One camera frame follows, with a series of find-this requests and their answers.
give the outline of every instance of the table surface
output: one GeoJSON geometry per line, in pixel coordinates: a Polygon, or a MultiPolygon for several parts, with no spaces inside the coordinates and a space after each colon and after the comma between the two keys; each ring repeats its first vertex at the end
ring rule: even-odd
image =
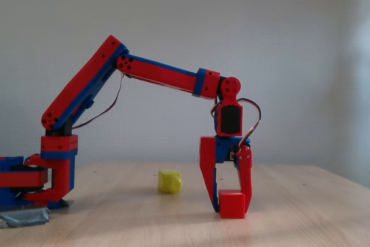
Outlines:
{"type": "MultiPolygon", "coordinates": [[[[220,189],[237,189],[232,164],[220,189]]],[[[314,166],[254,165],[246,219],[213,212],[197,163],[96,163],[41,226],[0,230],[0,246],[370,246],[370,189],[314,166]],[[180,194],[161,194],[159,169],[178,169],[180,194]]]]}

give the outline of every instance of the robotic arm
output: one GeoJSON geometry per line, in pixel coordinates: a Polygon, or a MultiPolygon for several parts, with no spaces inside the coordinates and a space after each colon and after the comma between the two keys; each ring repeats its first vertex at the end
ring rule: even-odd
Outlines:
{"type": "Polygon", "coordinates": [[[238,137],[242,135],[243,119],[243,108],[236,99],[241,89],[240,81],[202,68],[194,73],[133,56],[125,45],[113,36],[107,38],[43,114],[41,122],[46,133],[41,139],[40,154],[32,155],[24,163],[20,157],[17,161],[10,157],[0,160],[0,166],[2,162],[4,165],[11,165],[6,171],[0,170],[0,180],[8,178],[10,182],[10,179],[17,175],[15,169],[19,177],[20,172],[23,174],[16,185],[11,182],[0,183],[0,192],[6,192],[8,199],[1,200],[0,194],[0,205],[11,203],[60,207],[62,198],[74,187],[78,136],[72,135],[72,126],[82,113],[93,105],[94,97],[117,69],[128,78],[185,91],[195,97],[215,99],[215,102],[217,98],[220,100],[212,109],[217,135],[201,138],[200,167],[214,210],[218,212],[215,164],[234,162],[241,187],[238,194],[245,200],[244,215],[251,200],[252,152],[249,139],[242,140],[238,137]],[[52,187],[42,190],[43,184],[47,182],[45,168],[51,168],[53,171],[52,187]],[[24,174],[28,174],[29,178],[33,175],[35,181],[32,185],[23,183],[23,180],[27,179],[24,174]]]}

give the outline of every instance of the white wall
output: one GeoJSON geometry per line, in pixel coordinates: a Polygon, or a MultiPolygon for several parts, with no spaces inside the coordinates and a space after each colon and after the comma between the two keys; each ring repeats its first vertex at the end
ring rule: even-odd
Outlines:
{"type": "MultiPolygon", "coordinates": [[[[348,111],[354,111],[353,93],[357,100],[362,96],[341,66],[352,62],[352,57],[343,60],[343,43],[351,42],[343,31],[351,23],[343,17],[344,11],[350,15],[346,3],[0,0],[1,155],[39,151],[42,113],[113,34],[134,55],[238,77],[243,86],[239,96],[255,100],[262,109],[261,125],[251,136],[255,163],[316,164],[370,186],[365,166],[370,162],[365,140],[370,125],[347,129],[352,120],[361,125],[362,118],[348,118],[348,111]]],[[[367,73],[359,73],[369,96],[367,73]]],[[[108,107],[118,86],[115,73],[80,122],[108,107]]],[[[214,135],[212,104],[126,79],[116,107],[78,130],[77,164],[197,161],[199,137],[214,135]]],[[[362,117],[368,119],[366,104],[362,117]]],[[[257,117],[253,108],[246,115],[245,131],[257,117]]]]}

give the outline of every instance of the yellow cube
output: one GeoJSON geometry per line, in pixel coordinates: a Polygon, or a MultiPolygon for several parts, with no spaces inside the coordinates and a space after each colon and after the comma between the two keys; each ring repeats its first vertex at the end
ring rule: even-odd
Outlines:
{"type": "Polygon", "coordinates": [[[165,193],[177,193],[181,191],[183,181],[181,173],[177,170],[158,171],[158,189],[165,193]]]}

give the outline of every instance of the red cube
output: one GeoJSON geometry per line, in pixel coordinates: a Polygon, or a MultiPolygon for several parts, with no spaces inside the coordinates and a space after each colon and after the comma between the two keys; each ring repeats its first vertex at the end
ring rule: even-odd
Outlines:
{"type": "Polygon", "coordinates": [[[245,194],[240,190],[219,190],[219,200],[221,218],[245,218],[245,194]]]}

